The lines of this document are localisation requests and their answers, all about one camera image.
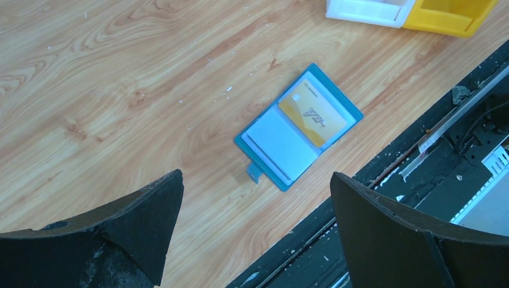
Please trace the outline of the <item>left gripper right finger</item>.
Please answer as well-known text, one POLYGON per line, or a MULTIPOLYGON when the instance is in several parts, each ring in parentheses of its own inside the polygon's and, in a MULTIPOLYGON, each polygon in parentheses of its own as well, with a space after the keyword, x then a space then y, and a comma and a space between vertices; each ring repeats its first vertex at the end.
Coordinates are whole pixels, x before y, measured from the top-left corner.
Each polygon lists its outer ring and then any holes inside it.
POLYGON ((458 226, 344 173, 330 181, 354 287, 507 287, 508 238, 458 226))

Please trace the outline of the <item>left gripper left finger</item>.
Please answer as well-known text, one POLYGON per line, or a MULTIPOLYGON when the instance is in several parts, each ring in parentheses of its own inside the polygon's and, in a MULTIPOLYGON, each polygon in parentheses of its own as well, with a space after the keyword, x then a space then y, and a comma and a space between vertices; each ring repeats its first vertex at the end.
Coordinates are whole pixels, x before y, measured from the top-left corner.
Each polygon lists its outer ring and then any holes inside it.
POLYGON ((2 287, 157 287, 184 194, 174 170, 40 230, 1 234, 2 287))

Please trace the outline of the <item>blue card holder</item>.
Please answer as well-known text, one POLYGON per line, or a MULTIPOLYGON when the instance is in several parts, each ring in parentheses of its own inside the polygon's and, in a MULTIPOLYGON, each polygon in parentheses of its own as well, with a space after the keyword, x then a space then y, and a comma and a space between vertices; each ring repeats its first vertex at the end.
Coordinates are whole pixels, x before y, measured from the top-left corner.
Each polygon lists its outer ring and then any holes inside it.
POLYGON ((250 159, 254 183, 265 175, 287 191, 306 170, 364 118, 363 113, 311 63, 233 139, 250 159))

